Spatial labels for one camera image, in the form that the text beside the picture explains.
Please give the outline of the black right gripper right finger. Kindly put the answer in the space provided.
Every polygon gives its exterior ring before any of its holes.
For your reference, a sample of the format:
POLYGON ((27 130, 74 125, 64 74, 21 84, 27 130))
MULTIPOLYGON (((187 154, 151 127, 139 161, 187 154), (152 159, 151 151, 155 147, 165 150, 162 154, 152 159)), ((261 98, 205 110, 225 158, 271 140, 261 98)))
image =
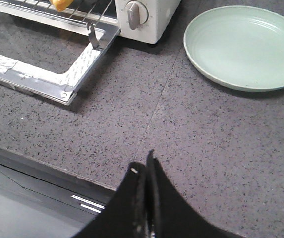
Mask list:
POLYGON ((146 160, 150 221, 156 238, 241 238, 214 226, 199 215, 176 190, 159 160, 149 151, 146 160))

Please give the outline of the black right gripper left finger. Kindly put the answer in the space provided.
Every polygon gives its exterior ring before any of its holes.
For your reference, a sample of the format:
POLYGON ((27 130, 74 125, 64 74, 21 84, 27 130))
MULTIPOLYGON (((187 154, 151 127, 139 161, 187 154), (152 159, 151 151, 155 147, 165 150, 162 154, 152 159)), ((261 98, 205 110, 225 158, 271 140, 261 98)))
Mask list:
POLYGON ((75 238, 144 238, 146 168, 131 162, 116 193, 103 211, 75 238))

